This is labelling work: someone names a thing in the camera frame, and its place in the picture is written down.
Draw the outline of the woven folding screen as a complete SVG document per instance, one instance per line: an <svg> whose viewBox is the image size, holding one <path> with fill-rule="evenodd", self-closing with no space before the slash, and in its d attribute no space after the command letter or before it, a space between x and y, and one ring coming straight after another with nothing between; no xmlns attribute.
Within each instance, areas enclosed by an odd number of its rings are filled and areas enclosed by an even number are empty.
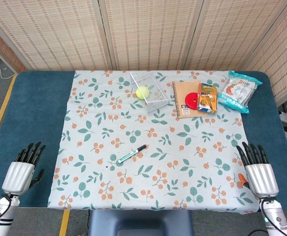
<svg viewBox="0 0 287 236"><path fill-rule="evenodd" d="M0 0L0 55L25 70L248 70L287 95L287 0Z"/></svg>

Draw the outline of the green white marker pen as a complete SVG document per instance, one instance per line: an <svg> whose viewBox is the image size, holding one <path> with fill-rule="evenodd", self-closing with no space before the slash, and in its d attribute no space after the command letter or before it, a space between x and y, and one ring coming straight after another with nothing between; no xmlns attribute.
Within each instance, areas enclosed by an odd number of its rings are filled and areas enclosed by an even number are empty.
<svg viewBox="0 0 287 236"><path fill-rule="evenodd" d="M137 149L134 150L133 152L128 153L128 154L125 155L124 157L118 159L117 163L118 163L118 164L123 163L124 161L126 161L126 160L128 160L129 158L133 157L134 155L138 154L140 151L142 151L142 150L145 149L146 147L147 147L146 145L143 145L143 146L137 148Z"/></svg>

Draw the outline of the yellow tennis ball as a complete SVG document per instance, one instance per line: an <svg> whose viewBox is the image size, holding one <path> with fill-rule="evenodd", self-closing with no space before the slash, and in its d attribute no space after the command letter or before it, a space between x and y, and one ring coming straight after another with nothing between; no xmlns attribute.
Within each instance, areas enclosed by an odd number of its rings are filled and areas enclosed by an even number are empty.
<svg viewBox="0 0 287 236"><path fill-rule="evenodd" d="M136 96L140 100L147 99L150 95L149 89L146 86L140 86L136 90Z"/></svg>

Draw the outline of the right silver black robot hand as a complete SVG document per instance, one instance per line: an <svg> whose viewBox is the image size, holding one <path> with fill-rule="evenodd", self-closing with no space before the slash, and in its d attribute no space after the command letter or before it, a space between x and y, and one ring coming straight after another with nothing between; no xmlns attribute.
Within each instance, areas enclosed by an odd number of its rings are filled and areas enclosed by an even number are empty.
<svg viewBox="0 0 287 236"><path fill-rule="evenodd" d="M237 145L236 149L244 165L251 192L260 199L276 197L279 187L264 148L243 142L242 147Z"/></svg>

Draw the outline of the clear plastic box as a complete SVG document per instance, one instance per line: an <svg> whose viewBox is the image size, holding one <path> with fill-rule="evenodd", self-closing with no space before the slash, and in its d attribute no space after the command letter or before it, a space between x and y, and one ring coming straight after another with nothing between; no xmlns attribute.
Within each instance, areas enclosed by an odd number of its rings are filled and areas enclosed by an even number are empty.
<svg viewBox="0 0 287 236"><path fill-rule="evenodd" d="M148 113L156 111L170 102L156 76L157 74L152 71L130 72L131 85L135 88L135 92L140 86L146 86L149 89L149 97L144 100L139 99L146 106Z"/></svg>

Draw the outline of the brown spiral notebook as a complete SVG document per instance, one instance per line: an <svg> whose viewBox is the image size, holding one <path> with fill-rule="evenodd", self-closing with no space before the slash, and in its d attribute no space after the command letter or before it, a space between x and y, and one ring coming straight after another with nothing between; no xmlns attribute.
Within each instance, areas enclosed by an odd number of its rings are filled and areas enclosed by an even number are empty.
<svg viewBox="0 0 287 236"><path fill-rule="evenodd" d="M206 117L208 114L197 108L198 81L173 82L173 92L178 118Z"/></svg>

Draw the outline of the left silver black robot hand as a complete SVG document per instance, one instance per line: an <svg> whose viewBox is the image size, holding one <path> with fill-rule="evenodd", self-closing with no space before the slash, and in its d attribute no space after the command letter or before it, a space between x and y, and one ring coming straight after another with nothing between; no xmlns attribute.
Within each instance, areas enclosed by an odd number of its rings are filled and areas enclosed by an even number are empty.
<svg viewBox="0 0 287 236"><path fill-rule="evenodd" d="M33 175L45 148L41 142L30 143L11 162L2 184L2 190L9 198L25 194L41 181L44 175L43 169L39 171L37 177L34 178Z"/></svg>

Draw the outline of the orange snack packet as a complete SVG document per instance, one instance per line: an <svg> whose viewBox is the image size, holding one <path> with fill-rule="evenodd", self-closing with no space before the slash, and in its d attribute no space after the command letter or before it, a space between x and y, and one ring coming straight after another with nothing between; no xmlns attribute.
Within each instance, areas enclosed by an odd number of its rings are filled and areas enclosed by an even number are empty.
<svg viewBox="0 0 287 236"><path fill-rule="evenodd" d="M199 83L197 108L199 111L215 114L217 112L217 89L206 83Z"/></svg>

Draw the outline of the floral patterned tablecloth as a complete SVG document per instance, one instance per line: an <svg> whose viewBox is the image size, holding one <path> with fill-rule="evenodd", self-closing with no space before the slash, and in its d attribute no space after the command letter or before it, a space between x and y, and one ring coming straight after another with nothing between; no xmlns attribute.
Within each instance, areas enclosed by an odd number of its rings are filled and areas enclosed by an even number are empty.
<svg viewBox="0 0 287 236"><path fill-rule="evenodd" d="M128 71L76 71L66 106L49 208L258 210L236 146L239 112L218 107L178 118L173 82L224 89L226 71L153 71L170 102L147 112ZM147 147L121 164L118 159Z"/></svg>

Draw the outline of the red round disc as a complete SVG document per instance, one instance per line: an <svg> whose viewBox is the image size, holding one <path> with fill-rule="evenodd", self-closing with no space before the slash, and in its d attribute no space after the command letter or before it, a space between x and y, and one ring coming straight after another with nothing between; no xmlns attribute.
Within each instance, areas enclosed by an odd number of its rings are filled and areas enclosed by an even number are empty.
<svg viewBox="0 0 287 236"><path fill-rule="evenodd" d="M191 92L185 97L185 104L189 109L197 110L198 109L198 93Z"/></svg>

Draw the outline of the teal white plastic bag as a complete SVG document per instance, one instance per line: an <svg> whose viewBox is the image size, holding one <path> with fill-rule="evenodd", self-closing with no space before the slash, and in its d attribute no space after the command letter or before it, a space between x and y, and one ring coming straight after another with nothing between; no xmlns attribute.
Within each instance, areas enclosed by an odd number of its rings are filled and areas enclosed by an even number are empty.
<svg viewBox="0 0 287 236"><path fill-rule="evenodd" d="M218 103L242 114L248 114L248 102L262 82L234 71L229 71L228 76L228 84L217 96Z"/></svg>

